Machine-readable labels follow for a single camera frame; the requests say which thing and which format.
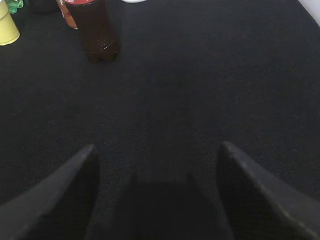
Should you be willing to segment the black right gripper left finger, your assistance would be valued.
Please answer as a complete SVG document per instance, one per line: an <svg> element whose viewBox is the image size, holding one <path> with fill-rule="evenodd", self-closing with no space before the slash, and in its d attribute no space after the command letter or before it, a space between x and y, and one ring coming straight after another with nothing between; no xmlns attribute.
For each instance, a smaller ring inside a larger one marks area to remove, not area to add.
<svg viewBox="0 0 320 240"><path fill-rule="evenodd" d="M0 207L2 240L84 240L100 185L90 144L33 188Z"/></svg>

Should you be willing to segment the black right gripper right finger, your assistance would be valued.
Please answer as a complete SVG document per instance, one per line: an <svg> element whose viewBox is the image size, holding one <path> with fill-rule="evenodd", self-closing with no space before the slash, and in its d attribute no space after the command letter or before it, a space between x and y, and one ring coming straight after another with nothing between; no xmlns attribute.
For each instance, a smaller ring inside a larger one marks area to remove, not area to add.
<svg viewBox="0 0 320 240"><path fill-rule="evenodd" d="M216 183L237 240L318 240L319 201L296 190L230 142L217 154Z"/></svg>

